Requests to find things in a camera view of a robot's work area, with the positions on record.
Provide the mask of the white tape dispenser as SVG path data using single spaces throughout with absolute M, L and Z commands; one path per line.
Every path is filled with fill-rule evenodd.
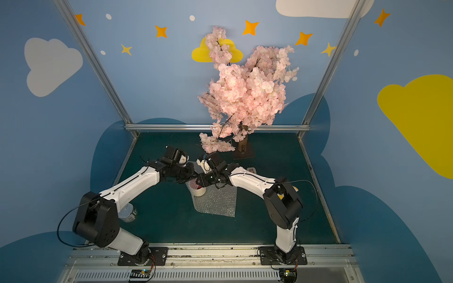
M 251 172 L 251 173 L 257 173 L 256 169 L 254 167 L 248 167 L 247 168 L 247 171 Z

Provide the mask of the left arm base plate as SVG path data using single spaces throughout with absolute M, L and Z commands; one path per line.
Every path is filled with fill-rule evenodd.
M 168 255 L 168 247 L 145 247 L 136 255 L 120 253 L 118 266 L 164 266 Z

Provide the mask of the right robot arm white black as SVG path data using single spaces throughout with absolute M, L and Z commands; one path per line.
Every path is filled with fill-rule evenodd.
M 245 189 L 263 199 L 270 219 L 276 225 L 275 248 L 284 254 L 296 246 L 297 224 L 303 203 L 300 195 L 286 178 L 266 178 L 252 173 L 237 163 L 227 163 L 218 153 L 199 158 L 202 173 L 197 177 L 201 187 L 231 185 Z

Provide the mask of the clear bubble wrap sheet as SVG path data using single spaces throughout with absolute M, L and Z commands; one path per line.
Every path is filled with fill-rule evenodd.
M 237 187 L 230 185 L 211 185 L 206 194 L 195 197 L 191 194 L 197 212 L 234 218 L 237 205 Z

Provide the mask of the white mug red inside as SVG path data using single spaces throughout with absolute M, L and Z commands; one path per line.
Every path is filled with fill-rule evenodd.
M 201 197 L 206 194 L 206 188 L 198 185 L 195 179 L 188 182 L 188 188 L 195 197 Z

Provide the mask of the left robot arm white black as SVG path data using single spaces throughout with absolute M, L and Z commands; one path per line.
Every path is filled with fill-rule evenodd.
M 151 160 L 131 177 L 100 193 L 86 193 L 80 201 L 73 232 L 100 247 L 108 247 L 132 257 L 149 257 L 149 244 L 120 227 L 119 212 L 133 199 L 159 182 L 172 179 L 185 183 L 195 177 L 186 152 L 166 147 L 163 157 Z

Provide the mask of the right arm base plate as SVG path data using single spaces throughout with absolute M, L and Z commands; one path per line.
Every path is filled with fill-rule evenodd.
M 261 265 L 307 265 L 307 256 L 302 246 L 295 245 L 285 253 L 276 246 L 261 246 L 258 248 Z

